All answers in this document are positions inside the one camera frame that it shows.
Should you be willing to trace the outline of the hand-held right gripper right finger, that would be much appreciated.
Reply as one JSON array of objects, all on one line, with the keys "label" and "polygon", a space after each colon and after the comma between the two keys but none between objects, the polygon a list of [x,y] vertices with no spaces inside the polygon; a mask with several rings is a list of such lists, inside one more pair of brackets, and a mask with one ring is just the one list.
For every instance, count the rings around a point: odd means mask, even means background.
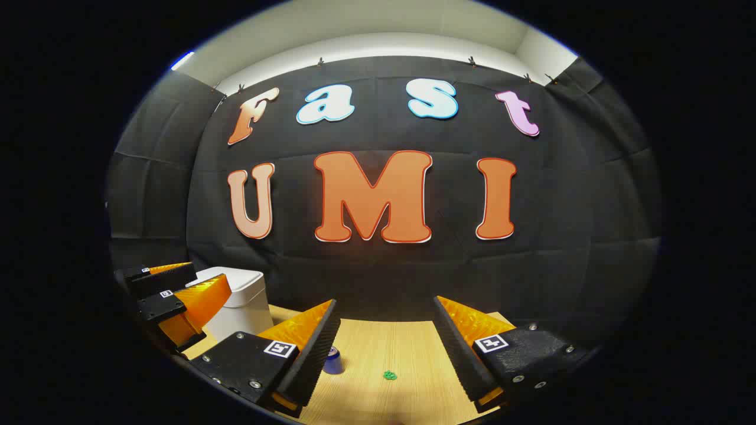
[{"label": "hand-held right gripper right finger", "polygon": [[478,413],[526,404],[593,356],[536,323],[514,326],[442,296],[433,306],[433,325]]}]

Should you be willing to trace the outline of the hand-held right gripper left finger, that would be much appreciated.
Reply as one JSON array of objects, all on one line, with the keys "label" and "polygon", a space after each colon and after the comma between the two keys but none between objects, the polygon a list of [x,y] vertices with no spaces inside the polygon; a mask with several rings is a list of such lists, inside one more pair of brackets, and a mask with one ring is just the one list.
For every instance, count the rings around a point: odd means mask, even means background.
[{"label": "hand-held right gripper left finger", "polygon": [[191,370],[244,403],[298,418],[340,328],[335,299],[258,335],[235,331],[191,360]]}]

